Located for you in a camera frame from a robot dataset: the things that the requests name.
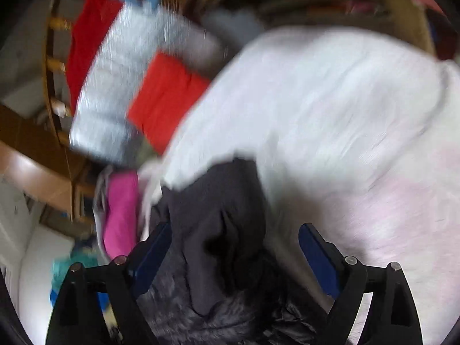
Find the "black puffer jacket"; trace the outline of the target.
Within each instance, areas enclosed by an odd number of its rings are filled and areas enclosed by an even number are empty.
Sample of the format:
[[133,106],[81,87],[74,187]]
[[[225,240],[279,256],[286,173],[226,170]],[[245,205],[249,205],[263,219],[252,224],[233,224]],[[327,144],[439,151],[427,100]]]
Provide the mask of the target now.
[[251,160],[164,188],[154,223],[172,243],[138,305],[160,344],[315,344],[326,314],[264,247],[266,206]]

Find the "teal garment on floor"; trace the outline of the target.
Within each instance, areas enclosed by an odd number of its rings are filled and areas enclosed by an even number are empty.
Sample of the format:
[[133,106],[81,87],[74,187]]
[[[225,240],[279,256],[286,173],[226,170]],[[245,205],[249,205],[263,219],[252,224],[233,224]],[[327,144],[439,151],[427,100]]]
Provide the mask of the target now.
[[49,295],[52,306],[57,301],[58,293],[70,266],[77,262],[81,263],[84,267],[98,266],[97,253],[89,248],[74,248],[67,257],[56,258],[53,261],[51,269],[51,291]]

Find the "pink folded garment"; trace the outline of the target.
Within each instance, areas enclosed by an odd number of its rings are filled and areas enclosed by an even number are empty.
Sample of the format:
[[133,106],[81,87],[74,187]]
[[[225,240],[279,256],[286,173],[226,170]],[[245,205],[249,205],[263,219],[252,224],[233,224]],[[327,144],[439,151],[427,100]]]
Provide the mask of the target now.
[[139,181],[134,170],[110,176],[108,182],[108,210],[103,230],[103,242],[110,259],[128,256],[138,242],[137,207]]

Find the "grey garment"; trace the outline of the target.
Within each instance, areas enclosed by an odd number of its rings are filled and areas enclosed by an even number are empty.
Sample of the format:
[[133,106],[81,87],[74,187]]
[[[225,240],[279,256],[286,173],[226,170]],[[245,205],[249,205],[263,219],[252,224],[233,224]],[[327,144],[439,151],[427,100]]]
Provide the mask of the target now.
[[105,263],[111,261],[106,247],[104,246],[104,227],[108,215],[108,186],[111,175],[114,173],[113,166],[105,167],[97,178],[95,192],[93,197],[93,217],[97,238],[97,246],[99,247],[101,256]]

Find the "white terry bed cover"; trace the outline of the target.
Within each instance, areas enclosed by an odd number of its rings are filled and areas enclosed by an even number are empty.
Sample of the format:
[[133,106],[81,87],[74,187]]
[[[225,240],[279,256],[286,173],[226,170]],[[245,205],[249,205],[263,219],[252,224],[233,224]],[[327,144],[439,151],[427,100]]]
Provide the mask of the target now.
[[347,28],[285,28],[219,73],[166,154],[140,169],[141,216],[234,156],[256,161],[266,244],[322,308],[303,223],[371,266],[399,262],[425,344],[459,319],[459,66]]

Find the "silver grey blanket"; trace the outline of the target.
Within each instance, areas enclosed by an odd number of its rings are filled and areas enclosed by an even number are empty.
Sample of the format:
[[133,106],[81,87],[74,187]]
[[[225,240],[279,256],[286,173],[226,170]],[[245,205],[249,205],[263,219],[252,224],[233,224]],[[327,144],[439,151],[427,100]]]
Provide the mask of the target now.
[[92,160],[139,167],[152,153],[127,120],[130,103],[157,51],[175,55],[205,76],[215,76],[227,48],[211,33],[161,6],[125,4],[108,30],[83,83],[69,131],[69,146]]

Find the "red cushion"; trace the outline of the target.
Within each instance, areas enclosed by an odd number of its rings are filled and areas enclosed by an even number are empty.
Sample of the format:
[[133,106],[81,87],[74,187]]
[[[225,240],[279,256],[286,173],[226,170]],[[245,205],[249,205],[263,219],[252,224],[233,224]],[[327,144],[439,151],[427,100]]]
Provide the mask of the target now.
[[127,118],[163,154],[185,114],[201,98],[210,80],[176,57],[157,53],[147,69]]

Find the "red blanket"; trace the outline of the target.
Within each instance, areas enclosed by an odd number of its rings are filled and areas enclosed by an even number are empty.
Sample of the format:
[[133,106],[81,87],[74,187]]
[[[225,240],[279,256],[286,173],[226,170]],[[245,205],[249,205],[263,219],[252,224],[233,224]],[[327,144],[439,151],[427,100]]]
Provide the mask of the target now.
[[82,12],[72,25],[66,81],[73,114],[92,62],[122,6],[121,0],[85,0]]

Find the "wooden shelf unit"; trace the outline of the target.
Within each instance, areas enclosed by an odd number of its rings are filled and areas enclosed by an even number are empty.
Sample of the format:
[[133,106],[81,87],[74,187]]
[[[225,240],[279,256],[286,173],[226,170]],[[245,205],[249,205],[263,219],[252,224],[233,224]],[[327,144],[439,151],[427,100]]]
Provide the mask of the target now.
[[459,3],[452,0],[200,0],[198,14],[234,49],[280,26],[350,26],[396,37],[441,60],[459,57]]

